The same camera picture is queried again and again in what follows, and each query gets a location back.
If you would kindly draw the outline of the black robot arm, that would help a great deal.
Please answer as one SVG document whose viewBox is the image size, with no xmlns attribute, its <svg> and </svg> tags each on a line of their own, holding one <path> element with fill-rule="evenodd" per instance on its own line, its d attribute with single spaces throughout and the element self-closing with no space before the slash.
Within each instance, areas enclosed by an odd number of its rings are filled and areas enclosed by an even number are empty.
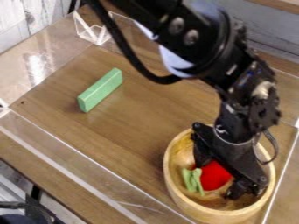
<svg viewBox="0 0 299 224">
<path fill-rule="evenodd" d="M 259 195 L 269 178 L 256 156 L 257 139 L 271 137 L 279 123 L 276 76 L 247 44 L 247 28 L 208 0 L 109 0 L 135 20 L 139 29 L 160 46 L 163 63 L 171 72 L 159 77 L 145 68 L 126 43 L 100 0 L 86 0 L 106 26 L 131 65 L 151 81 L 172 84 L 199 79 L 220 98 L 212 126 L 192 125 L 193 158 L 197 167 L 215 160 L 235 178 L 225 197 Z"/>
</svg>

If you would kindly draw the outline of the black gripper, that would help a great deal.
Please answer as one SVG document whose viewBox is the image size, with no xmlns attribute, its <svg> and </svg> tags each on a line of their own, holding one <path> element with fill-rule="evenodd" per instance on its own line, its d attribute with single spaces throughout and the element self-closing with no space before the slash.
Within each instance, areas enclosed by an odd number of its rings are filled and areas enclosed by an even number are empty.
<svg viewBox="0 0 299 224">
<path fill-rule="evenodd" d="M 195 165 L 201 168 L 212 160 L 228 171 L 233 182 L 224 197 L 236 200 L 245 193 L 260 195 L 268 187 L 268 176 L 253 152 L 253 138 L 235 140 L 219 126 L 195 122 L 191 126 Z"/>
</svg>

